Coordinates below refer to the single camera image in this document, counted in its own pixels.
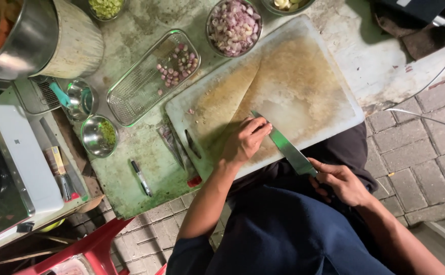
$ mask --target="small metal bowl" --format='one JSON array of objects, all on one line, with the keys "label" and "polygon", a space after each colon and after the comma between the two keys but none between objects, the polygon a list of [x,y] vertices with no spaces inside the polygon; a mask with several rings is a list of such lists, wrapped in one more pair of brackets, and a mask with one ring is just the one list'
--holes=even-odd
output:
[{"label": "small metal bowl", "polygon": [[103,18],[103,17],[99,17],[99,16],[97,15],[97,12],[95,12],[95,10],[92,8],[92,5],[90,5],[90,2],[89,2],[89,1],[87,1],[87,2],[88,2],[88,7],[89,7],[89,10],[90,10],[90,13],[93,15],[93,17],[95,17],[95,19],[97,19],[98,21],[107,22],[107,21],[116,19],[116,18],[122,13],[122,11],[124,10],[124,8],[126,7],[126,2],[127,2],[127,1],[128,1],[128,0],[124,0],[124,1],[122,2],[121,9],[119,10],[119,12],[118,12],[116,15],[112,16],[111,18]]},{"label": "small metal bowl", "polygon": [[[115,142],[112,144],[105,138],[105,132],[102,132],[102,127],[111,125],[114,129]],[[117,147],[119,133],[115,125],[105,116],[94,115],[87,119],[83,125],[80,133],[83,147],[86,151],[98,158],[106,158],[111,155]]]},{"label": "small metal bowl", "polygon": [[68,84],[66,94],[70,98],[71,105],[65,108],[66,115],[74,122],[84,122],[98,108],[98,95],[81,78],[76,78]]},{"label": "small metal bowl", "polygon": [[304,3],[301,7],[299,7],[298,9],[296,9],[294,11],[284,11],[284,10],[278,9],[277,7],[275,7],[273,0],[262,0],[262,3],[263,3],[263,6],[265,6],[265,8],[267,10],[269,10],[271,13],[286,16],[286,15],[298,14],[298,13],[304,11],[305,9],[309,8],[309,6],[311,6],[312,3],[314,3],[314,1],[316,1],[316,0],[302,0],[302,2],[306,2],[306,3]]},{"label": "small metal bowl", "polygon": [[239,54],[238,56],[234,56],[234,57],[233,57],[233,56],[226,56],[226,55],[225,55],[223,52],[221,52],[216,46],[214,46],[214,41],[211,40],[211,39],[209,38],[209,26],[210,26],[210,24],[211,24],[211,22],[212,22],[212,14],[213,14],[213,12],[214,12],[215,7],[217,7],[217,6],[222,6],[222,4],[226,3],[227,1],[228,1],[228,0],[221,0],[221,1],[219,1],[217,4],[215,4],[215,6],[211,9],[211,12],[209,13],[209,16],[207,16],[207,21],[205,22],[205,38],[207,39],[207,43],[209,43],[209,46],[211,47],[211,49],[213,49],[213,51],[214,51],[217,55],[222,56],[222,57],[226,57],[226,58],[236,58],[236,57],[241,57],[241,56],[245,55],[246,53],[248,53],[253,47],[255,47],[256,43],[259,41],[259,39],[260,39],[260,35],[262,34],[262,28],[263,28],[263,16],[262,16],[262,13],[261,13],[260,10],[258,9],[258,7],[256,7],[255,4],[251,3],[251,2],[248,1],[248,0],[241,0],[241,2],[246,2],[247,4],[249,4],[249,5],[253,8],[253,10],[261,16],[261,18],[257,20],[257,22],[258,22],[258,27],[259,27],[259,29],[258,29],[258,33],[257,33],[257,36],[258,36],[258,37],[256,38],[256,41],[253,43],[253,45],[251,45],[251,47],[248,48],[245,52]]}]

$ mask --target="cutting board handle hole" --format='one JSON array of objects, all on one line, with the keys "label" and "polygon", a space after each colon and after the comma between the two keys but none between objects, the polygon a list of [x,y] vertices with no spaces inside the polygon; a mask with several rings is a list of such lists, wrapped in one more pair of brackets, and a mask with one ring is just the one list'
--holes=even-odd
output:
[{"label": "cutting board handle hole", "polygon": [[192,140],[192,137],[189,134],[189,131],[185,130],[185,138],[187,139],[187,143],[189,144],[190,150],[196,155],[199,159],[202,159],[202,156],[200,155],[197,146],[195,146],[194,140]]}]

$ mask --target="stainless steel bowl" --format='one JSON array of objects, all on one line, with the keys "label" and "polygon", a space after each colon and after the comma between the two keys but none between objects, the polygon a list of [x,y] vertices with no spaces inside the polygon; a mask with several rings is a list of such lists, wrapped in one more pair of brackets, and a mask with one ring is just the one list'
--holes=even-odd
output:
[{"label": "stainless steel bowl", "polygon": [[294,10],[294,11],[284,11],[284,10],[280,10],[277,7],[275,7],[275,4],[273,3],[273,0],[262,0],[263,6],[265,6],[265,8],[267,10],[269,10],[271,13],[274,14],[278,14],[278,15],[294,15],[294,14],[298,14],[302,11],[304,11],[305,9],[309,8],[309,6],[312,5],[312,3],[314,3],[314,1],[316,0],[302,0],[302,6],[299,3],[299,8]]},{"label": "stainless steel bowl", "polygon": [[[105,130],[102,129],[106,125],[111,125],[114,129],[114,143],[108,142],[105,138]],[[88,153],[98,158],[106,158],[111,155],[117,147],[119,134],[115,125],[108,118],[94,115],[83,123],[80,136],[83,146]]]},{"label": "stainless steel bowl", "polygon": [[68,84],[66,94],[71,105],[65,108],[66,115],[72,121],[84,122],[97,112],[98,95],[82,78],[77,78]]},{"label": "stainless steel bowl", "polygon": [[258,37],[257,37],[256,41],[253,43],[253,45],[251,45],[251,47],[248,48],[244,53],[241,53],[241,54],[239,54],[238,56],[235,56],[235,57],[226,56],[216,46],[214,46],[214,41],[209,38],[209,26],[210,26],[210,23],[212,21],[212,13],[214,12],[215,7],[221,6],[222,4],[226,3],[227,1],[228,0],[221,0],[217,4],[215,4],[215,6],[211,9],[211,12],[209,13],[209,16],[207,16],[207,21],[205,22],[205,38],[207,39],[207,43],[209,43],[209,46],[211,47],[211,49],[213,49],[213,51],[217,55],[222,56],[222,57],[227,57],[227,58],[236,58],[236,57],[240,57],[240,56],[243,56],[246,53],[248,53],[256,45],[258,40],[260,39],[260,35],[262,34],[262,28],[263,28],[263,16],[262,16],[262,13],[260,12],[260,10],[256,7],[256,5],[254,5],[253,3],[251,3],[248,0],[241,0],[241,2],[246,2],[247,4],[250,4],[251,7],[253,8],[253,10],[255,10],[256,13],[258,13],[260,16],[262,16],[260,19],[257,20],[258,27],[259,27],[259,30],[258,30],[258,33],[257,33]]},{"label": "stainless steel bowl", "polygon": [[0,49],[0,79],[26,78],[39,72],[58,43],[58,19],[52,0],[24,0]]},{"label": "stainless steel bowl", "polygon": [[97,13],[96,13],[95,10],[92,8],[92,5],[90,5],[90,1],[88,1],[88,7],[89,7],[89,9],[90,9],[90,13],[93,15],[93,17],[94,17],[95,19],[97,19],[98,21],[106,22],[106,21],[110,21],[110,20],[114,20],[114,19],[116,19],[116,18],[121,14],[121,13],[123,12],[124,8],[126,7],[126,2],[127,2],[127,1],[128,1],[128,0],[124,0],[124,1],[122,1],[121,9],[119,10],[119,12],[118,12],[116,15],[114,15],[114,16],[112,16],[111,18],[108,18],[108,19],[97,16]]}]

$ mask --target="white cutting board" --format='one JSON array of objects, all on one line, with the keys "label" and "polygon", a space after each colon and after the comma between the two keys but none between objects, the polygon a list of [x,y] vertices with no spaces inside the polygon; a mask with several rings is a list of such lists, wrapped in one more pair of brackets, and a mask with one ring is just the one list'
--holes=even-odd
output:
[{"label": "white cutting board", "polygon": [[[324,41],[306,15],[295,17],[169,101],[165,109],[202,179],[227,137],[254,109],[299,150],[365,117]],[[187,111],[193,109],[193,115]],[[265,137],[236,178],[284,156]]]}]

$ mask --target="wire rack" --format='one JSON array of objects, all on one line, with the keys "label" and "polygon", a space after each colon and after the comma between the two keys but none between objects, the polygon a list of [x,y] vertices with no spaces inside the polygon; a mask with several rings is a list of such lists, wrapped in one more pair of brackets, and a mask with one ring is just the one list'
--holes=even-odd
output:
[{"label": "wire rack", "polygon": [[[178,67],[177,61],[171,60],[170,57],[179,43],[188,45],[189,52],[195,53],[198,59],[197,68],[192,72],[194,74],[200,67],[200,55],[187,34],[182,30],[174,29],[165,34],[110,88],[107,103],[122,126],[133,126],[164,97],[188,79],[185,78],[179,81],[178,85],[167,88],[156,69],[157,64]],[[158,95],[158,89],[163,91],[161,95]]]},{"label": "wire rack", "polygon": [[42,76],[39,81],[37,78],[13,81],[12,87],[24,111],[35,116],[45,114],[61,106],[58,97],[49,88],[49,85],[53,82],[56,82],[55,78]]}]

